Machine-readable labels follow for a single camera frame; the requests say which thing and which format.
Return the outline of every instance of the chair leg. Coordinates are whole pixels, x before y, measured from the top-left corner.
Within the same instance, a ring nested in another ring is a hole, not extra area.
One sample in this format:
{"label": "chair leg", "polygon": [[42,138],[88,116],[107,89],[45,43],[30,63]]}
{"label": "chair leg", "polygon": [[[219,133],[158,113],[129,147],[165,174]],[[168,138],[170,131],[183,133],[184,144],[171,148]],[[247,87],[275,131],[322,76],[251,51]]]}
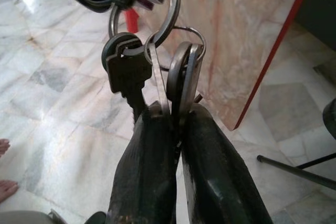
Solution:
{"label": "chair leg", "polygon": [[307,180],[313,181],[313,182],[315,182],[317,184],[320,184],[322,186],[326,186],[326,187],[329,187],[329,188],[331,188],[333,190],[336,190],[336,181],[334,181],[334,180],[331,180],[331,179],[328,179],[328,178],[316,175],[314,173],[307,172],[305,170],[301,170],[301,169],[299,169],[297,167],[286,165],[284,163],[275,161],[273,159],[266,158],[266,157],[261,156],[261,155],[259,155],[257,157],[257,160],[259,162],[266,163],[266,164],[278,167],[278,168],[280,168],[282,170],[285,170],[285,171],[287,171],[289,173],[292,173],[292,174],[297,175],[299,177],[305,178]]}

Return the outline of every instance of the bunch of keys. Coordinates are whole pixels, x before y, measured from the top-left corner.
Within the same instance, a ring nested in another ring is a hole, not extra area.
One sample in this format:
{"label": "bunch of keys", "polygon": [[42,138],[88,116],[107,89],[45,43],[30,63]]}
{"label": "bunch of keys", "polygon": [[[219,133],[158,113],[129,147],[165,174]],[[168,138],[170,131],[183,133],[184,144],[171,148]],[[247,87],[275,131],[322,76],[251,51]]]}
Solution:
{"label": "bunch of keys", "polygon": [[[118,17],[127,0],[115,4],[110,24],[110,40],[102,53],[102,64],[108,73],[111,91],[121,92],[134,112],[136,122],[146,108],[142,88],[154,73],[162,114],[172,129],[182,129],[195,99],[197,83],[206,51],[204,37],[190,27],[175,26],[180,11],[180,0],[171,0],[170,9],[161,29],[148,38],[145,45],[131,33],[118,33]],[[160,66],[156,48],[172,29],[182,29],[198,35],[202,44],[185,41],[180,44],[170,68]],[[165,86],[161,69],[168,70]],[[168,99],[172,102],[170,110]]]}

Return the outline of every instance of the red trim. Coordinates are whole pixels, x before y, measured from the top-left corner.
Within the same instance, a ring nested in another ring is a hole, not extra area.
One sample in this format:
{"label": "red trim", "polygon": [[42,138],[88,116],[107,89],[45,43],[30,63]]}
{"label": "red trim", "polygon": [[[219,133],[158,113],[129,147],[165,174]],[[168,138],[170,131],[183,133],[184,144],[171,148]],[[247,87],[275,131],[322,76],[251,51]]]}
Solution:
{"label": "red trim", "polygon": [[286,19],[286,21],[285,21],[285,23],[284,23],[284,25],[283,25],[283,27],[282,27],[279,35],[278,35],[278,38],[277,38],[277,40],[275,41],[275,43],[274,43],[274,45],[272,47],[272,50],[271,50],[271,52],[270,52],[270,54],[269,54],[269,56],[268,56],[268,58],[267,58],[267,60],[265,62],[264,67],[261,70],[261,73],[260,73],[260,75],[259,75],[259,77],[257,79],[257,82],[256,82],[255,86],[252,89],[251,95],[249,96],[249,98],[248,98],[248,100],[246,102],[246,105],[245,105],[245,107],[244,107],[244,109],[243,109],[243,111],[242,111],[242,113],[241,113],[241,115],[240,115],[240,117],[239,117],[239,119],[238,119],[238,121],[237,121],[236,126],[234,127],[234,129],[238,128],[239,125],[241,124],[241,122],[242,122],[242,120],[243,120],[243,118],[244,118],[244,116],[245,116],[245,114],[247,112],[247,109],[250,106],[250,104],[252,102],[252,99],[255,96],[255,94],[256,94],[256,92],[257,92],[257,90],[258,90],[258,88],[259,88],[259,86],[260,86],[260,84],[262,82],[262,79],[264,78],[264,76],[266,74],[266,71],[269,68],[269,65],[271,64],[271,62],[273,60],[273,57],[274,57],[276,51],[279,48],[279,45],[280,45],[282,39],[284,38],[284,36],[285,36],[285,34],[286,34],[286,32],[287,32],[287,30],[288,30],[291,22],[295,18],[296,13],[298,12],[298,10],[300,8],[300,5],[301,5],[302,1],[303,0],[295,0],[295,2],[293,4],[293,7],[290,10],[290,12],[288,14],[288,17],[287,17],[287,19]]}

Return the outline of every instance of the person's foot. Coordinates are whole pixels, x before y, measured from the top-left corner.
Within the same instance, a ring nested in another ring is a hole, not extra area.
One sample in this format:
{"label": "person's foot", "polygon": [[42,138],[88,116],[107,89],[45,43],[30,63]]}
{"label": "person's foot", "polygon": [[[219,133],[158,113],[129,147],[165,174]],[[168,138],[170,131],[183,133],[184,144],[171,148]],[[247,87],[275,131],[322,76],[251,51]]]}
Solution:
{"label": "person's foot", "polygon": [[8,139],[0,139],[0,157],[5,154],[9,147]]}
{"label": "person's foot", "polygon": [[16,193],[19,186],[15,181],[0,180],[0,203]]}

